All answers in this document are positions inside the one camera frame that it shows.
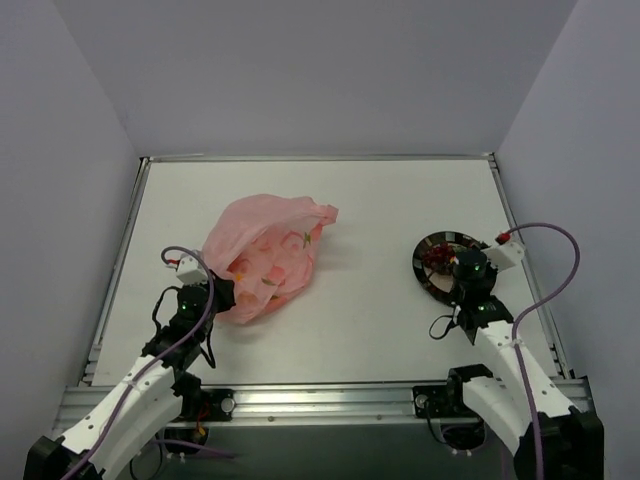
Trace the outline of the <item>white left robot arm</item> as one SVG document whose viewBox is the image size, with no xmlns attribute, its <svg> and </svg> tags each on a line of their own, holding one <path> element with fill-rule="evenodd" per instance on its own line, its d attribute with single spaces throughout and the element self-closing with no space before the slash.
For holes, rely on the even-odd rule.
<svg viewBox="0 0 640 480">
<path fill-rule="evenodd" d="M 176 313 L 158 328 L 124 378 L 58 438 L 38 439 L 25 479 L 115 479 L 155 434 L 190 419 L 204 402 L 201 380 L 188 372 L 203 355 L 215 316 L 235 305 L 234 282 L 215 277 L 177 289 Z"/>
</svg>

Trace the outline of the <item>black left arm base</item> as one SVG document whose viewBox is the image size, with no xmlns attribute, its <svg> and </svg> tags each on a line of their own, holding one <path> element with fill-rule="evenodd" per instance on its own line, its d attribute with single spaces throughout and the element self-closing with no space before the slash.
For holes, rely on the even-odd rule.
<svg viewBox="0 0 640 480">
<path fill-rule="evenodd" d="M 183 398 L 183 405 L 178 423 L 187 423 L 187 427 L 167 428 L 163 434 L 164 440 L 178 440 L 187 443 L 205 445 L 209 437 L 206 423 L 229 422 L 236 402 L 235 391 L 227 388 L 199 389 L 194 394 Z"/>
</svg>

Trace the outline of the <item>dark red fake grapes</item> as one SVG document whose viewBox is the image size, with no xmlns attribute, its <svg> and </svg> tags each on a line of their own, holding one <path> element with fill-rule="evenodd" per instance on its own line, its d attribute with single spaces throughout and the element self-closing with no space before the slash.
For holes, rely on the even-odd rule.
<svg viewBox="0 0 640 480">
<path fill-rule="evenodd" d="M 428 268 L 436 269 L 449 265 L 455 257 L 458 248 L 450 243 L 441 243 L 429 247 L 422 256 L 422 262 Z"/>
</svg>

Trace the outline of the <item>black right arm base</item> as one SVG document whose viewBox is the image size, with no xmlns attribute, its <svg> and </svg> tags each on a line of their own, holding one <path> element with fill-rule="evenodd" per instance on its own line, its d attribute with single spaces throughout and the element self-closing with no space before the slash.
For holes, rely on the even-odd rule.
<svg viewBox="0 0 640 480">
<path fill-rule="evenodd" d="M 452 400 L 444 384 L 416 385 L 412 388 L 414 415 L 426 421 L 429 433 L 453 453 L 471 455 L 483 447 L 488 430 L 485 423 L 466 406 Z"/>
</svg>

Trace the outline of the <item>aluminium front rail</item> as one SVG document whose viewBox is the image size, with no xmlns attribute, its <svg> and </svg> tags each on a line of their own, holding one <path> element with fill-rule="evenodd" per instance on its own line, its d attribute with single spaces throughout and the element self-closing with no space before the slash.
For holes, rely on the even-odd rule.
<svg viewBox="0 0 640 480">
<path fill-rule="evenodd" d="M 586 379 L 556 379 L 556 386 L 581 410 L 594 410 Z M 420 420 L 416 408 L 426 400 L 415 400 L 414 387 L 444 388 L 444 381 L 377 382 L 293 385 L 205 385 L 203 390 L 230 389 L 233 402 L 229 421 L 207 426 L 249 427 L 267 425 L 407 424 Z M 63 395 L 54 420 L 54 431 L 63 431 L 86 417 L 106 396 L 110 387 L 70 387 Z"/>
</svg>

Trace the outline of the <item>pink plastic bag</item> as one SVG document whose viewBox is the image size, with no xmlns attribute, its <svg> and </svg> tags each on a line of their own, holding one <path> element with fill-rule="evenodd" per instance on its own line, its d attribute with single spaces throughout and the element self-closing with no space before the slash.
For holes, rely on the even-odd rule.
<svg viewBox="0 0 640 480">
<path fill-rule="evenodd" d="M 338 213 L 310 197 L 270 194 L 227 206 L 202 247 L 206 265 L 234 282 L 235 306 L 216 318 L 245 325 L 299 295 L 311 282 L 322 231 Z"/>
</svg>

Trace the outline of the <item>black rimmed round plate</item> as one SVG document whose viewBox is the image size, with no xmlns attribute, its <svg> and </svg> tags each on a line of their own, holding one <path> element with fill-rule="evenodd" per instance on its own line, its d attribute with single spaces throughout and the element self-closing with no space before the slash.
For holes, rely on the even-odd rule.
<svg viewBox="0 0 640 480">
<path fill-rule="evenodd" d="M 412 268 L 418 283 L 434 300 L 449 306 L 454 304 L 450 294 L 452 287 L 450 287 L 448 291 L 443 290 L 439 287 L 438 283 L 434 282 L 434 280 L 439 277 L 444 277 L 452 281 L 453 261 L 449 265 L 443 265 L 436 269 L 428 268 L 422 262 L 422 256 L 425 251 L 432 245 L 438 245 L 441 243 L 450 243 L 455 245 L 458 248 L 457 253 L 469 249 L 484 250 L 488 248 L 489 245 L 486 242 L 477 240 L 467 234 L 450 230 L 439 231 L 427 235 L 416 245 L 412 254 Z"/>
</svg>

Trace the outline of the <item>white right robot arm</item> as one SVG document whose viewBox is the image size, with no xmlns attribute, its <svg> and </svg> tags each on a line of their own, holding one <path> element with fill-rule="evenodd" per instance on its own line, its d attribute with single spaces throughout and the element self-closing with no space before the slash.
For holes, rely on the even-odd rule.
<svg viewBox="0 0 640 480">
<path fill-rule="evenodd" d="M 450 371 L 444 400 L 471 410 L 499 437 L 519 479 L 602 479 L 604 426 L 551 380 L 492 293 L 496 270 L 470 249 L 452 261 L 454 320 L 481 361 Z"/>
</svg>

